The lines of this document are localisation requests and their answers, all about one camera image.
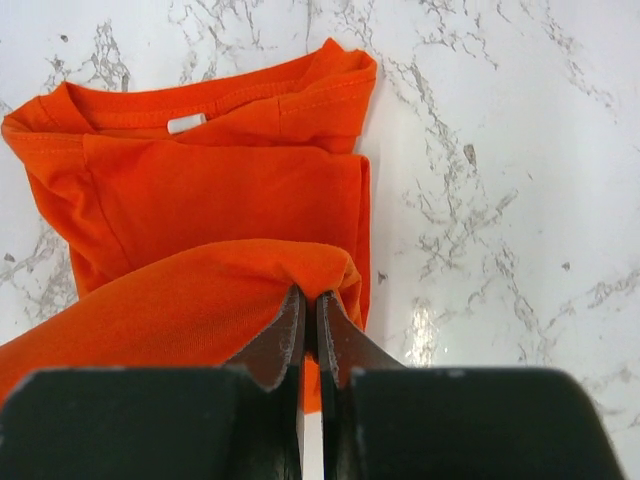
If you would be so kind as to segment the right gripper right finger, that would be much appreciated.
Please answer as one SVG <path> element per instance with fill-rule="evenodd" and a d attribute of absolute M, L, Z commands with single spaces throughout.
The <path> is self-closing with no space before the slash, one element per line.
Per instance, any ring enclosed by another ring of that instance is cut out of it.
<path fill-rule="evenodd" d="M 359 479 L 357 417 L 351 380 L 355 370 L 401 370 L 348 317 L 335 291 L 316 302 L 316 343 L 321 380 L 324 477 Z"/>

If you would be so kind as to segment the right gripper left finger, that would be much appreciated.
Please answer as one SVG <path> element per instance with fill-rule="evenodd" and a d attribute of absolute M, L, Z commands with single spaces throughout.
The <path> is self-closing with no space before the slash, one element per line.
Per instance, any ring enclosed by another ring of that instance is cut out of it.
<path fill-rule="evenodd" d="M 225 366 L 238 376 L 228 479 L 300 479 L 306 300 L 287 291 L 275 318 Z"/>

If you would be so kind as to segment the orange t shirt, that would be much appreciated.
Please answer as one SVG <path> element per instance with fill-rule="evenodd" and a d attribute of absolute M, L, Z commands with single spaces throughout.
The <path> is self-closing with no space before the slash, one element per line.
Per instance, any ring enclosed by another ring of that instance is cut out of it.
<path fill-rule="evenodd" d="M 1 349 L 1 393 L 54 367 L 229 359 L 292 286 L 370 308 L 370 163 L 355 152 L 377 65 L 328 40 L 226 79 L 139 93 L 63 83 L 2 135 L 68 242 L 78 301 Z"/>

